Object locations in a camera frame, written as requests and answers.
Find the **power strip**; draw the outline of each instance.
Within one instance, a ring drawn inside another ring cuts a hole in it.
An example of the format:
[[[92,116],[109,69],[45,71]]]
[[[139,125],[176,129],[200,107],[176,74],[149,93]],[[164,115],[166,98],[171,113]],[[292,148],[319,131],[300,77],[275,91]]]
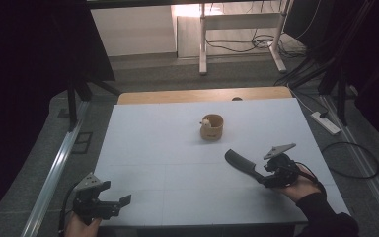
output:
[[[335,135],[338,134],[341,130],[335,126],[331,121],[327,118],[320,118],[319,112],[314,112],[311,114],[311,117],[320,124],[324,129],[326,129],[330,134]]]

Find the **human hand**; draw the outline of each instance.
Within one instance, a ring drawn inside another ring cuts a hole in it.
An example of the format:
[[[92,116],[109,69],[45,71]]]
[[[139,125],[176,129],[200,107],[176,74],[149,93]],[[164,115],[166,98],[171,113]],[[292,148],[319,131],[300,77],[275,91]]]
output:
[[[297,166],[302,172],[313,176],[313,174],[303,166]],[[288,196],[294,202],[297,202],[307,195],[321,193],[321,190],[318,188],[317,184],[301,175],[298,176],[297,180],[292,185],[284,188],[274,188],[274,190]]]
[[[96,237],[98,227],[102,219],[94,219],[90,225],[86,225],[75,212],[72,211],[69,223],[66,227],[66,237]]]

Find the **small wooden basket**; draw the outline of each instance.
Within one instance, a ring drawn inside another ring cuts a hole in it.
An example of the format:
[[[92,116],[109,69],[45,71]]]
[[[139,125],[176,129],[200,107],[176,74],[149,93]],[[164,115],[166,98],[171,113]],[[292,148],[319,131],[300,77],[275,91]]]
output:
[[[218,140],[223,134],[223,117],[210,114],[202,118],[200,134],[204,140]]]

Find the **black sleeve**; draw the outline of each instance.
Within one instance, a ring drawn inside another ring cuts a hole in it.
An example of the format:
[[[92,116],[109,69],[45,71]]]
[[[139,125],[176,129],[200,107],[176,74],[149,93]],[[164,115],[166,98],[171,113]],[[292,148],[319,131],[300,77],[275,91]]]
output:
[[[315,193],[305,196],[298,200],[296,205],[309,220],[309,225],[297,237],[358,236],[359,228],[356,221],[345,213],[335,214],[325,195]]]

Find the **wall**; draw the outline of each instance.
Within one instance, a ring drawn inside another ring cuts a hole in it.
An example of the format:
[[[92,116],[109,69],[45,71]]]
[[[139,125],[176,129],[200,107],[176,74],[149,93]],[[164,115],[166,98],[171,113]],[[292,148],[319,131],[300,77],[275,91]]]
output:
[[[176,52],[171,6],[92,10],[108,56]]]

